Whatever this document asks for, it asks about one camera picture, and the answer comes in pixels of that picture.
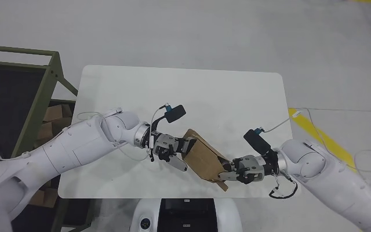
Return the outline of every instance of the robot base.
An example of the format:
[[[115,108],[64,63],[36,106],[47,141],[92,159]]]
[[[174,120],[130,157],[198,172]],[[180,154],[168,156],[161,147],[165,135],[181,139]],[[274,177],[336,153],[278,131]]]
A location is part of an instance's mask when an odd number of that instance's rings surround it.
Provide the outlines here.
[[[142,199],[129,231],[242,232],[242,225],[232,199]]]

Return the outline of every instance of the cardboard boxes on shelf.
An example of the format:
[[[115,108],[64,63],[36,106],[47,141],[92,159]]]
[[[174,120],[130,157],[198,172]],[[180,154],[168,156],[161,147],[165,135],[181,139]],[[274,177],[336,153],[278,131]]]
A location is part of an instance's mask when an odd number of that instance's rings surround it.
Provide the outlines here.
[[[63,128],[71,125],[72,112],[67,104],[48,107],[43,124],[40,127],[34,148],[52,140]],[[30,205],[53,208],[58,197],[58,190],[50,187],[50,181],[44,184],[31,198]]]
[[[67,104],[48,107],[34,148],[38,148],[50,141],[54,136],[58,135],[63,128],[70,126],[71,122],[72,112]]]

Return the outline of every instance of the green metal frame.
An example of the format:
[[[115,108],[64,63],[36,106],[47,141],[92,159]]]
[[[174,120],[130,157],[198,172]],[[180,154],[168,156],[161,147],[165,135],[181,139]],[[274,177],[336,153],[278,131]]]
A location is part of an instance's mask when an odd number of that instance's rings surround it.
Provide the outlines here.
[[[12,52],[22,54],[32,54],[41,56],[51,56],[48,65],[33,65],[33,64],[20,64],[20,63],[9,63],[0,62],[0,70],[16,70],[16,71],[42,71],[44,73],[42,81],[37,90],[35,99],[31,105],[30,111],[28,112],[26,121],[23,125],[21,133],[18,137],[16,146],[12,152],[12,157],[18,156],[25,151],[31,151],[36,141],[38,131],[40,130],[46,109],[48,108],[49,102],[51,101],[52,94],[56,87],[57,82],[60,82],[70,92],[77,96],[77,89],[71,85],[63,76],[62,64],[59,56],[59,52],[48,51],[48,50],[33,50],[24,48],[9,48],[0,46],[0,52]],[[63,103],[72,103],[73,101],[68,100],[55,100]],[[86,222],[84,225],[73,229],[73,232],[82,231],[90,227],[93,220],[93,208],[95,200],[91,200]],[[56,216],[54,218],[52,231],[60,231],[63,225],[64,216],[67,212],[69,199],[60,199],[60,203],[57,208]]]
[[[73,85],[71,85],[66,79],[64,79],[59,52],[24,48],[9,48],[3,46],[0,46],[0,52],[51,56],[49,64],[44,66],[0,62],[0,69],[3,70],[34,71],[36,68],[38,68],[39,70],[45,71],[39,89],[36,93],[35,99],[32,103],[31,109],[28,112],[22,131],[18,137],[18,141],[12,152],[12,157],[15,157],[25,151],[32,150],[34,142],[37,138],[38,131],[42,124],[42,120],[45,115],[46,109],[49,105],[50,99],[52,98],[52,94],[56,87],[57,81],[59,81],[75,96],[77,96],[78,91],[75,87],[73,87]]]
[[[59,200],[60,200],[59,202],[60,207],[57,208],[57,213],[56,213],[57,216],[54,219],[51,232],[60,232],[62,227],[73,228],[72,230],[70,230],[70,232],[80,232],[86,228],[89,228],[92,225],[92,221],[94,218],[94,206],[96,203],[95,199],[90,199],[89,209],[88,209],[88,212],[86,213],[85,224],[78,226],[78,227],[74,225],[63,224],[63,220],[67,213],[67,209],[68,209],[69,199],[61,198]]]

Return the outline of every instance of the black cable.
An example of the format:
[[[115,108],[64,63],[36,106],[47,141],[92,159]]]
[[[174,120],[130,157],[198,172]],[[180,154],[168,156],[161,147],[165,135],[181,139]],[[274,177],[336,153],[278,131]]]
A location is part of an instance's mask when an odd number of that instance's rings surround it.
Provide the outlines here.
[[[290,195],[287,195],[287,196],[285,196],[285,197],[276,197],[276,196],[273,196],[274,191],[272,190],[272,191],[269,193],[269,196],[270,196],[271,198],[273,198],[273,199],[288,199],[288,198],[294,196],[295,193],[296,193],[296,190],[297,190],[297,183],[296,183],[296,182],[294,182],[294,183],[295,183],[295,188],[294,188],[293,192],[292,192]]]
[[[281,174],[282,174],[282,175],[283,175],[283,176],[284,176],[288,181],[290,181],[291,183],[294,183],[294,184],[295,184],[295,188],[294,188],[294,190],[292,191],[292,193],[291,193],[290,195],[287,195],[287,196],[285,196],[285,197],[276,197],[276,196],[273,196],[274,191],[272,190],[272,191],[269,193],[269,196],[270,196],[271,198],[273,198],[273,199],[288,199],[288,198],[294,196],[295,193],[296,193],[296,191],[297,191],[297,183],[296,183],[295,181],[293,181],[293,180],[291,179],[291,177],[288,176],[288,175],[286,175],[285,173],[282,173],[282,172],[281,172]]]

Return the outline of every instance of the blue connector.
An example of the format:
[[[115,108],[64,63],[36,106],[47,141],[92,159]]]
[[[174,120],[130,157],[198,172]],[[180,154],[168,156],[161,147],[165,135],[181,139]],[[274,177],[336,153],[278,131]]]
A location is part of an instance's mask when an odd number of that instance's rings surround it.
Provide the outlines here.
[[[172,107],[170,105],[165,105],[165,108],[166,108],[166,111],[169,112],[170,110],[172,110]]]
[[[258,135],[258,134],[260,134],[261,132],[263,132],[263,129],[262,129],[262,128],[256,128],[256,129],[254,130],[254,132]]]

